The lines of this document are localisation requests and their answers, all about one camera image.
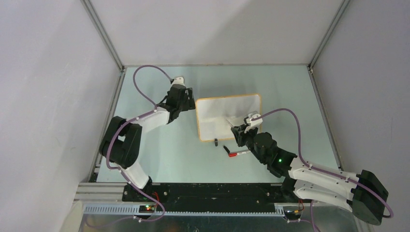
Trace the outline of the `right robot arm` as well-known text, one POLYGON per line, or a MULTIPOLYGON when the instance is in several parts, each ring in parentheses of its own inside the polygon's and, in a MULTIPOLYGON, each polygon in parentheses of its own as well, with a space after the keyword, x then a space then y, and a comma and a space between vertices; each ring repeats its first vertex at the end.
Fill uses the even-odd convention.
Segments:
POLYGON ((355 174, 302 162, 296 154, 278 147, 271 134, 246 128, 231 128, 237 145, 245 146, 271 174, 284 178, 281 195, 285 201, 320 201, 343 208, 366 223, 381 225, 386 208, 383 202, 389 193, 375 174, 367 170, 355 174))

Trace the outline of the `yellow framed whiteboard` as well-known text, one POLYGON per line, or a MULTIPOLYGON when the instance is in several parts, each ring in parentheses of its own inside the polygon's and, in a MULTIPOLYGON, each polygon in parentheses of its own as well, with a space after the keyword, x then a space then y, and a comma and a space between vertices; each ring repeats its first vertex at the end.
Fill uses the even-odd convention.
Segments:
POLYGON ((212 142, 215 138, 232 140, 234 135, 226 119, 240 126, 250 112, 262 111, 260 94, 201 98, 195 104, 198 136, 202 142, 212 142))

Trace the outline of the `black marker cap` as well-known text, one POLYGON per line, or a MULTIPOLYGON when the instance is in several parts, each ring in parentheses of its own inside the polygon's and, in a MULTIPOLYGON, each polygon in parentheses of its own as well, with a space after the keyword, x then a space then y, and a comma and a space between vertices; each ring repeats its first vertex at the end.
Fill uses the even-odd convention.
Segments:
POLYGON ((230 154, 230 150, 228 149, 227 146, 224 145, 223 148, 224 148, 224 150, 227 152, 227 154, 230 154))

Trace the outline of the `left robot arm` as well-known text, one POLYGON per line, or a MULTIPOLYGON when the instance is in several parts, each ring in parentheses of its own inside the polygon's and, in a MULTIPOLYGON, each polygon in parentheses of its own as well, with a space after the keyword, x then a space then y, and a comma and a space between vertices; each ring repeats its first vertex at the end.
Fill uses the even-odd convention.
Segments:
POLYGON ((138 161, 142 135, 170 124, 181 112, 194 110, 193 90, 182 84, 172 85, 156 106, 156 109, 133 119, 113 117, 99 147, 99 153, 106 161, 114 164, 107 167, 124 174, 127 182, 135 186, 134 195, 141 201, 148 201, 153 195, 153 188, 149 185, 152 179, 138 161))

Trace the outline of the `black whiteboard marker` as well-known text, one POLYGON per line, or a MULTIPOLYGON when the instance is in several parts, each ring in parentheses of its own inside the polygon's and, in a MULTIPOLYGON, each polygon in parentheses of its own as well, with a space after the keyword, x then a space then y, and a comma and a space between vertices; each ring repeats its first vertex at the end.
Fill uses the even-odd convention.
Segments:
POLYGON ((227 123, 228 123, 228 125, 231 127, 231 128, 233 128, 234 127, 234 125, 229 121, 229 120, 225 120, 227 123))

